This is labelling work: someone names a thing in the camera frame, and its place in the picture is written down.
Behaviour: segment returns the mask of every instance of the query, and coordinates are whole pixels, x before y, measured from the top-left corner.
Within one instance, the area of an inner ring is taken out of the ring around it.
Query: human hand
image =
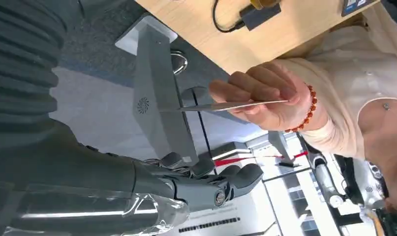
[[[235,72],[228,83],[211,82],[210,95],[219,103],[288,100],[229,111],[265,130],[282,131],[299,126],[311,106],[310,91],[304,81],[275,62],[252,67],[246,73]]]

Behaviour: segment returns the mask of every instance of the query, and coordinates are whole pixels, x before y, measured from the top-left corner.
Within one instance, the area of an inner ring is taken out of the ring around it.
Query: red stripe
[[[308,152],[304,151],[304,152],[302,152],[300,154],[295,155],[294,158],[298,158],[300,156],[305,156],[307,154],[308,154]],[[264,157],[279,157],[279,158],[283,158],[282,156],[264,156]],[[243,160],[247,160],[247,159],[253,159],[253,158],[254,157],[219,160],[219,161],[214,161],[214,164],[215,164],[216,167],[219,167],[219,166],[229,165],[229,164],[232,164],[232,163],[235,163],[235,162],[239,162],[239,161],[243,161]]]

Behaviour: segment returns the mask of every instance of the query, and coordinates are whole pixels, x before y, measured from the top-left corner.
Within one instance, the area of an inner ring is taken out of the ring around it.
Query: fingernail
[[[257,114],[261,109],[258,106],[252,107],[252,109],[244,111],[248,115]]]
[[[296,94],[297,92],[291,88],[284,88],[281,90],[281,97],[287,100],[292,99]]]

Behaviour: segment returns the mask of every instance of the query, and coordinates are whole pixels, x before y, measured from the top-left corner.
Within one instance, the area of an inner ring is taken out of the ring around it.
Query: wooden table
[[[282,12],[256,29],[220,33],[212,22],[213,0],[137,2],[229,74],[273,60],[366,9],[341,17],[343,0],[282,0]],[[220,0],[218,23],[230,27],[249,4]]]

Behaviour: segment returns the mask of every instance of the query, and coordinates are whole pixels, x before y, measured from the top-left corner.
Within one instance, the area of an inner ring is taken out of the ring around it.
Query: orange bead bracelet
[[[311,95],[311,106],[310,106],[310,110],[307,113],[306,118],[304,119],[303,123],[300,124],[299,126],[293,128],[293,129],[287,129],[285,132],[298,132],[299,130],[304,129],[305,125],[308,125],[310,123],[311,118],[313,117],[313,112],[317,109],[316,104],[318,102],[317,100],[317,93],[313,90],[313,86],[308,85],[307,86],[308,89],[310,90],[310,95]]]

